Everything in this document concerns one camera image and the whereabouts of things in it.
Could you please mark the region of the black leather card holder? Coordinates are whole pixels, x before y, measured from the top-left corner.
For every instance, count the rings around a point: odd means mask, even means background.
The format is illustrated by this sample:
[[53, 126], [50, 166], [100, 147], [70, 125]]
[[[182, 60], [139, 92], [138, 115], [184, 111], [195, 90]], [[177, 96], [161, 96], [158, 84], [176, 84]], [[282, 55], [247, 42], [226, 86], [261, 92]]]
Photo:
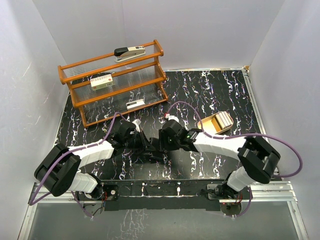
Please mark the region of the black leather card holder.
[[153, 157], [149, 157], [151, 162], [164, 162], [169, 157], [167, 151], [159, 151], [158, 143], [159, 138], [151, 137], [149, 139], [150, 143], [155, 147], [155, 152], [153, 153]]

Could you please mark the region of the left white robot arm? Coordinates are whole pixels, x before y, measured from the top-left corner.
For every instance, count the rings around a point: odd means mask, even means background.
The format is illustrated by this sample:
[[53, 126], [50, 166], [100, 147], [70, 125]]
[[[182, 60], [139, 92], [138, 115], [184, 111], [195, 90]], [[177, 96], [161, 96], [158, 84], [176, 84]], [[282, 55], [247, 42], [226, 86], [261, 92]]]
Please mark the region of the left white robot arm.
[[81, 173], [80, 168], [112, 159], [126, 149], [153, 158], [159, 150], [159, 140], [147, 138], [138, 120], [125, 121], [105, 139], [76, 147], [56, 144], [36, 168], [34, 177], [55, 197], [76, 191], [97, 200], [103, 195], [101, 181], [90, 173]]

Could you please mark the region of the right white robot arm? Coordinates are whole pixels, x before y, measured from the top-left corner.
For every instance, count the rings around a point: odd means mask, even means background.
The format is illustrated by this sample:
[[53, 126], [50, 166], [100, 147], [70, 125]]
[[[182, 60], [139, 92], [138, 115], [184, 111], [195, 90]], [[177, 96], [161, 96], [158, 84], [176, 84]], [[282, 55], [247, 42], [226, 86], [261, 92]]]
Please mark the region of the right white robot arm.
[[261, 136], [228, 138], [209, 137], [203, 130], [185, 129], [176, 120], [168, 120], [159, 130], [162, 151], [183, 149], [187, 152], [214, 153], [240, 161], [241, 167], [228, 174], [223, 184], [206, 192], [212, 196], [233, 199], [254, 182], [268, 184], [281, 155]]

